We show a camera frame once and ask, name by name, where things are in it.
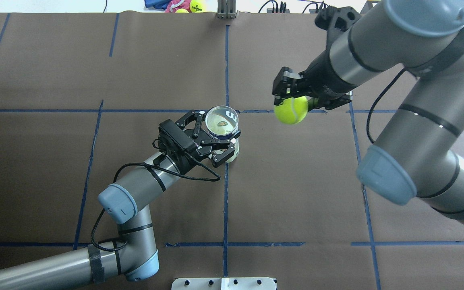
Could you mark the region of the grey robot arm ball side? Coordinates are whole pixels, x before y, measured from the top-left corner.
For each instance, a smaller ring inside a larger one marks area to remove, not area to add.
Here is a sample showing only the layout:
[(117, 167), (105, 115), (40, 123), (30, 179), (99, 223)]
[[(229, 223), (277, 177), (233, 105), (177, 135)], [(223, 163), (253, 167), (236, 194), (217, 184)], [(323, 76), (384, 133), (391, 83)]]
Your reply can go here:
[(283, 67), (274, 106), (308, 97), (307, 110), (333, 110), (349, 93), (401, 64), (418, 80), (356, 175), (397, 205), (419, 198), (464, 225), (464, 158), (452, 145), (464, 131), (464, 0), (382, 0), (366, 14), (324, 8), (315, 25), (326, 49), (302, 72)]

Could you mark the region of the black gripper ball side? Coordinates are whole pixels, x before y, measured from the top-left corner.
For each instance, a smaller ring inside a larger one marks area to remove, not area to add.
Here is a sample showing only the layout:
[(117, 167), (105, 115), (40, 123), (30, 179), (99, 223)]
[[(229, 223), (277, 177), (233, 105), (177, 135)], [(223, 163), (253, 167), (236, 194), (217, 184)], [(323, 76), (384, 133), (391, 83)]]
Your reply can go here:
[(355, 85), (341, 79), (334, 71), (329, 56), (322, 52), (303, 72), (282, 67), (273, 81), (273, 105), (280, 106), (286, 99), (309, 97), (307, 111), (333, 110), (352, 102)]

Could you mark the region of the grey robot arm holding can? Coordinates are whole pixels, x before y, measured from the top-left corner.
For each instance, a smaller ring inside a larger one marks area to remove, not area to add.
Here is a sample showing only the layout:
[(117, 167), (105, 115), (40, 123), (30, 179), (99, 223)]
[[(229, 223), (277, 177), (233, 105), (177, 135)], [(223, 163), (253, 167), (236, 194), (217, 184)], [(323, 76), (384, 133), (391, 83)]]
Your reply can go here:
[(158, 152), (142, 163), (122, 165), (98, 195), (102, 213), (118, 226), (118, 236), (97, 243), (94, 226), (86, 248), (0, 269), (0, 290), (71, 290), (119, 275), (130, 282), (154, 276), (160, 260), (149, 205), (179, 179), (198, 180), (188, 176), (196, 166), (212, 174), (202, 181), (219, 181), (202, 161), (208, 159), (217, 168), (233, 159), (239, 136), (238, 113), (227, 106), (163, 121), (153, 142)]

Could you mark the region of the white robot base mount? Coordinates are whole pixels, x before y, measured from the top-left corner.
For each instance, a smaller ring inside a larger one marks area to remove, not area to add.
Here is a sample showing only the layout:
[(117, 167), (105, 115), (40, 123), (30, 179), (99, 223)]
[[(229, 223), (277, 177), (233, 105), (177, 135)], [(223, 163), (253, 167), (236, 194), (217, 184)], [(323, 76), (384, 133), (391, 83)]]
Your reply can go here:
[(278, 283), (271, 277), (215, 277), (177, 278), (172, 290), (277, 290)]

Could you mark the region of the black gripper can side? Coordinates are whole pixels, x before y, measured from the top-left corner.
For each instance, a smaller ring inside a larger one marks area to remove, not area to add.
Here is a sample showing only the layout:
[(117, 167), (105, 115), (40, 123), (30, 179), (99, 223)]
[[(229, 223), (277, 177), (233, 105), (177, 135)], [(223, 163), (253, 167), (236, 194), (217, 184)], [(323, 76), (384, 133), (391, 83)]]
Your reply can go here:
[[(177, 125), (189, 137), (172, 138), (172, 160), (175, 162), (180, 174), (189, 173), (194, 167), (199, 166), (206, 158), (199, 154), (196, 140), (202, 131), (202, 124), (207, 115), (206, 111), (189, 111), (175, 121)], [(211, 147), (210, 160), (214, 168), (224, 163), (229, 163), (237, 152), (237, 139), (212, 139), (208, 140)]]

